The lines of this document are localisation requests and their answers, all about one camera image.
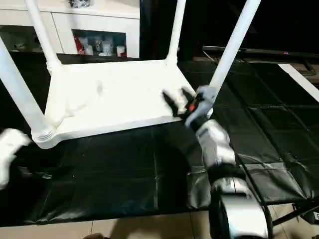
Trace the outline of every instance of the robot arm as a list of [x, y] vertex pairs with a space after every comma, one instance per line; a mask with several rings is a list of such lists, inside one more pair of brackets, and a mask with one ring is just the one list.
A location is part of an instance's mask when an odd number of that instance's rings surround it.
[[235, 152], [223, 127], [214, 119], [209, 120], [213, 102], [212, 87], [201, 87], [197, 96], [183, 90], [188, 100], [185, 112], [178, 114], [174, 101], [163, 93], [173, 115], [184, 120], [191, 128], [203, 151], [203, 164], [210, 182], [211, 205], [209, 208], [210, 233], [215, 239], [270, 238], [266, 216], [260, 203], [250, 190], [244, 171], [237, 165]]

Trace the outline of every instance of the metal rod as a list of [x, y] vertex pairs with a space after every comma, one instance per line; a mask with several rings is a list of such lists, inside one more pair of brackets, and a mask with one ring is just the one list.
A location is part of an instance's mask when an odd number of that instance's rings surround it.
[[53, 127], [46, 121], [32, 93], [0, 38], [0, 78], [31, 127], [32, 135], [46, 135]]
[[173, 24], [173, 29], [171, 32], [168, 55], [166, 58], [168, 62], [172, 62], [174, 64], [177, 63], [177, 50], [178, 50], [181, 26], [183, 23], [185, 5], [186, 5], [186, 0], [177, 0], [174, 24]]
[[55, 51], [53, 49], [53, 46], [51, 44], [50, 38], [46, 32], [46, 29], [44, 27], [44, 24], [42, 22], [39, 8], [36, 4], [35, 0], [25, 0], [26, 7], [28, 9], [28, 12], [30, 14], [30, 17], [33, 22], [34, 29], [36, 31], [36, 35], [39, 38], [41, 47], [43, 49], [46, 63], [48, 66], [48, 70], [51, 71], [51, 68], [56, 65], [61, 65], [60, 60], [55, 54]]
[[210, 82], [210, 86], [213, 86], [216, 89], [216, 95], [224, 83], [239, 47], [244, 40], [246, 32], [258, 9], [260, 1], [261, 0], [247, 0], [245, 3], [233, 33], [231, 34], [231, 37], [227, 43], [226, 49]]

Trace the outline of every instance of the black tarp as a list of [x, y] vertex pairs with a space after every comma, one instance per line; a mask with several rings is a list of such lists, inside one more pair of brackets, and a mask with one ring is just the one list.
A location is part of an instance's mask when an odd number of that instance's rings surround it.
[[[12, 58], [44, 110], [50, 82], [44, 56], [12, 53]], [[59, 58], [64, 64], [111, 61]], [[207, 84], [215, 70], [210, 62], [179, 67], [194, 88]], [[2, 84], [0, 97], [0, 126], [29, 134]], [[214, 117], [268, 204], [318, 197], [318, 107], [278, 65], [231, 68]], [[0, 191], [1, 226], [177, 213], [209, 203], [200, 147], [179, 122], [73, 139], [47, 150], [33, 143], [16, 155], [10, 183]]]

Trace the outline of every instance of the white cabinet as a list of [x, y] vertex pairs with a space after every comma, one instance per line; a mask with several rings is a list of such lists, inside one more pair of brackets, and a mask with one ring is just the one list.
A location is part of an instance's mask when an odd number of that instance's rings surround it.
[[[41, 12], [41, 17], [45, 28], [48, 32], [53, 48], [56, 53], [63, 53], [62, 46], [54, 25], [54, 21], [50, 12]], [[24, 10], [5, 10], [0, 9], [0, 35], [4, 38], [6, 33], [10, 31], [17, 31], [19, 29], [5, 26], [33, 26], [29, 13]]]
[[77, 54], [74, 30], [84, 30], [99, 31], [110, 37], [123, 33], [127, 57], [139, 57], [139, 19], [67, 13], [52, 13], [52, 16], [64, 53]]
[[[56, 53], [77, 54], [73, 34], [114, 38], [128, 57], [139, 57], [139, 0], [92, 0], [85, 8], [71, 8], [68, 0], [37, 0], [41, 17]], [[1, 26], [32, 26], [24, 0], [0, 0]]]

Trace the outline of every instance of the tiled floor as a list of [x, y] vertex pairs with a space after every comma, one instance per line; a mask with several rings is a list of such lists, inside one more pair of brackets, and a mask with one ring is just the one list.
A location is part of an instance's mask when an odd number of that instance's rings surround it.
[[[291, 204], [269, 207], [273, 219], [293, 210]], [[82, 239], [102, 233], [111, 239], [209, 239], [207, 212], [111, 219], [45, 226], [0, 228], [0, 239]], [[292, 219], [274, 227], [275, 239], [311, 239], [319, 226]]]

